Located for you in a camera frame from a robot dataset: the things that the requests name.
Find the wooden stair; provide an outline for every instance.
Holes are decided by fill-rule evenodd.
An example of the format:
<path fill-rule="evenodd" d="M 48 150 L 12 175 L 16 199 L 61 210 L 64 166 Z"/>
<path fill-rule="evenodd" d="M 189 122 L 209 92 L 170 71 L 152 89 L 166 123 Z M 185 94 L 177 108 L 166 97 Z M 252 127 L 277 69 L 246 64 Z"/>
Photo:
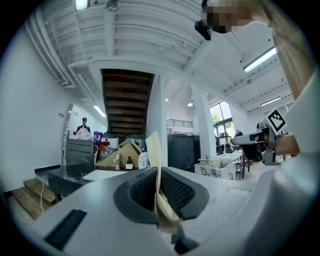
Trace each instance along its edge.
<path fill-rule="evenodd" d="M 43 213 L 40 207 L 40 195 L 42 183 L 37 179 L 29 179 L 23 182 L 24 187 L 12 191 L 13 196 L 22 206 L 22 208 L 34 219 L 39 218 Z M 55 194 L 50 191 L 47 185 L 44 185 L 42 193 L 42 208 L 46 212 L 56 203 Z"/>
<path fill-rule="evenodd" d="M 108 132 L 119 136 L 145 135 L 154 75 L 124 69 L 103 69 L 102 87 Z"/>

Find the cardboard sheet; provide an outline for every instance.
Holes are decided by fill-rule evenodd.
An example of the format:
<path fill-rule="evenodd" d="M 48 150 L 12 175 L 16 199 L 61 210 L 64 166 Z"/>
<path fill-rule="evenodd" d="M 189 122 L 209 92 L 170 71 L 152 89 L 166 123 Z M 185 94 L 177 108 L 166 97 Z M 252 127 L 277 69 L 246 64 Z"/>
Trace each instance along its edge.
<path fill-rule="evenodd" d="M 158 131 L 155 131 L 145 141 L 149 163 L 151 167 L 157 167 L 158 172 L 156 176 L 155 189 L 155 213 L 158 216 L 159 229 L 162 232 L 175 234 L 178 230 L 179 217 L 172 210 L 168 203 L 166 196 L 161 190 L 161 167 L 162 167 L 162 150 L 159 140 Z"/>

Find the railing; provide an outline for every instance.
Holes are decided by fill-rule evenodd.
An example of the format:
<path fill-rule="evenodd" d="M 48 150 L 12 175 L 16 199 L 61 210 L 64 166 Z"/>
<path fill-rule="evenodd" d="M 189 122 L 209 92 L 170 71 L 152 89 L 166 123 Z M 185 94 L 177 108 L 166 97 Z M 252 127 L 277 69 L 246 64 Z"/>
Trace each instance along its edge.
<path fill-rule="evenodd" d="M 166 120 L 166 126 L 193 128 L 193 123 L 191 121 L 167 119 Z"/>

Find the white column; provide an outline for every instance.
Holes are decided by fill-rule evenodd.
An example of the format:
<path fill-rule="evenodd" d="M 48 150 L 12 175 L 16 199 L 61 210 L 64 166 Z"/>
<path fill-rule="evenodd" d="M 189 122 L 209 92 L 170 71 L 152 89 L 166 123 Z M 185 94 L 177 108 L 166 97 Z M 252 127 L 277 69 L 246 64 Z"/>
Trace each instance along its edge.
<path fill-rule="evenodd" d="M 216 156 L 216 137 L 207 94 L 202 87 L 197 84 L 191 85 L 191 90 L 198 120 L 201 158 L 205 159 L 207 155 L 211 155 L 212 157 Z"/>
<path fill-rule="evenodd" d="M 146 118 L 146 138 L 158 130 L 162 150 L 162 166 L 168 166 L 167 108 L 164 83 L 166 79 L 155 76 L 150 93 Z"/>

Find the black cabinet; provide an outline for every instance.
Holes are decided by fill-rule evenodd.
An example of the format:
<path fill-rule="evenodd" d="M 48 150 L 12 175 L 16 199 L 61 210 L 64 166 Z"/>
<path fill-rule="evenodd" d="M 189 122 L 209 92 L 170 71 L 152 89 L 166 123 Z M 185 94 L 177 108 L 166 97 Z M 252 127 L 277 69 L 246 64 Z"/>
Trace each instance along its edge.
<path fill-rule="evenodd" d="M 195 172 L 195 149 L 193 135 L 168 135 L 168 166 Z"/>

